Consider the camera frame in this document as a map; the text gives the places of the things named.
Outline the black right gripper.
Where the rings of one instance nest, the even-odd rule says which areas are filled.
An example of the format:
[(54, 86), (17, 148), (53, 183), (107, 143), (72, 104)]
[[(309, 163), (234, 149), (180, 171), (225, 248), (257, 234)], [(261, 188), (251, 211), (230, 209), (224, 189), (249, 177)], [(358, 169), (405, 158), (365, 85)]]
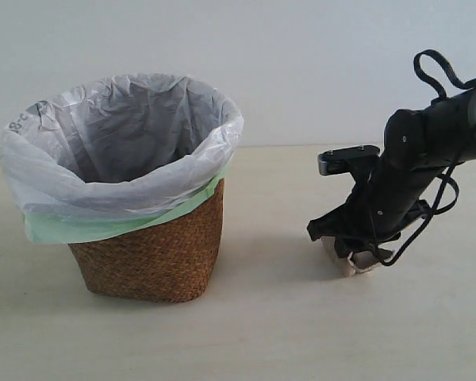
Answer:
[(396, 240), (412, 222), (409, 211), (432, 183), (432, 169), (400, 163), (380, 152), (369, 172), (352, 177), (355, 185), (346, 202), (310, 220), (306, 230), (312, 241), (335, 237), (338, 257), (358, 252), (378, 257), (378, 244)]

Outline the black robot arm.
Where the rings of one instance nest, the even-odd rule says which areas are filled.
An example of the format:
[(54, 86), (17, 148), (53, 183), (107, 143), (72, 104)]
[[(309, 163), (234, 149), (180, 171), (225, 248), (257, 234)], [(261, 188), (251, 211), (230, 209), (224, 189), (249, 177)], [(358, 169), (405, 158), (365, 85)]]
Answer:
[(452, 164), (476, 160), (476, 87), (423, 110), (399, 109), (386, 123), (384, 148), (370, 144), (318, 155), (323, 176), (355, 180), (345, 202), (307, 225), (312, 241), (335, 237), (349, 250), (395, 241), (433, 214), (420, 196)]

